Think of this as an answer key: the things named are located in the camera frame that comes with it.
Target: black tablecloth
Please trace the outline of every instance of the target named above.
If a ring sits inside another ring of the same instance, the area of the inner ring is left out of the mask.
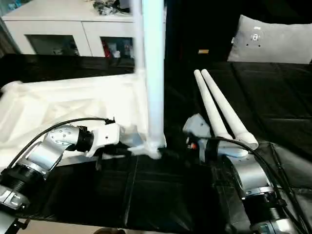
[[[247,129],[258,152],[285,169],[312,222],[312,66],[273,63],[176,64],[165,69],[162,159],[147,156],[56,168],[20,217],[162,232],[247,233],[249,222],[222,165],[192,162],[181,139],[188,117],[205,109],[193,75],[206,68]],[[0,85],[133,72],[128,60],[6,56]]]

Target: white pillow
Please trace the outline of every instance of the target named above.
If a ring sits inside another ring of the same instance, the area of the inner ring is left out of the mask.
[[[312,24],[263,23],[241,15],[228,61],[310,63]]]

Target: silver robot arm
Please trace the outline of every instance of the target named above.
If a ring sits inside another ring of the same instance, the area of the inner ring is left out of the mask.
[[[31,197],[42,188],[65,150],[85,152],[91,157],[97,149],[118,144],[119,135],[120,126],[116,123],[91,132],[83,126],[62,125],[48,132],[43,141],[33,144],[12,168],[1,172],[0,234],[18,225],[11,213],[30,204]]]
[[[217,157],[226,158],[254,234],[298,233],[283,210],[285,202],[277,198],[270,180],[254,155],[248,151],[247,154],[240,154],[242,148],[230,142],[220,141],[217,145],[213,141],[209,142],[210,128],[200,114],[190,117],[183,131],[190,135],[187,139],[188,148],[199,149],[201,163],[209,163]]]
[[[273,187],[254,156],[227,156],[238,187],[250,229],[255,234],[297,234],[292,221],[283,210]]]

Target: white tube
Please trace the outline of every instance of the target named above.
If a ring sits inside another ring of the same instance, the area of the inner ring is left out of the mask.
[[[199,70],[194,71],[194,75],[196,78],[197,85],[200,90],[201,97],[203,99],[206,112],[211,124],[211,127],[213,129],[214,135],[216,137],[223,137],[226,139],[233,139],[231,135],[228,134],[228,131],[226,130],[224,123],[222,121],[222,118],[215,106],[214,100],[211,97],[211,94],[205,84],[205,81],[200,73]]]
[[[163,147],[164,47],[163,0],[142,0],[146,87],[148,100],[148,148]]]
[[[143,40],[143,17],[142,17],[142,1],[132,0],[131,12],[134,20],[134,54],[136,72],[145,68],[144,64],[144,40]]]
[[[221,109],[227,123],[229,124],[231,130],[235,135],[235,139],[243,141],[246,143],[250,148],[255,150],[258,148],[259,144],[254,136],[248,132],[240,118],[237,116],[235,111],[233,110],[232,106],[224,97],[221,90],[218,88],[217,84],[210,76],[206,69],[201,71],[211,93],[214,96],[215,101],[217,102],[219,108]]]

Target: cabinet door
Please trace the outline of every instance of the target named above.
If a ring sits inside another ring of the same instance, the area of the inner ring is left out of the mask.
[[[92,55],[133,58],[132,22],[83,22]]]
[[[78,21],[6,21],[23,54],[92,56]]]

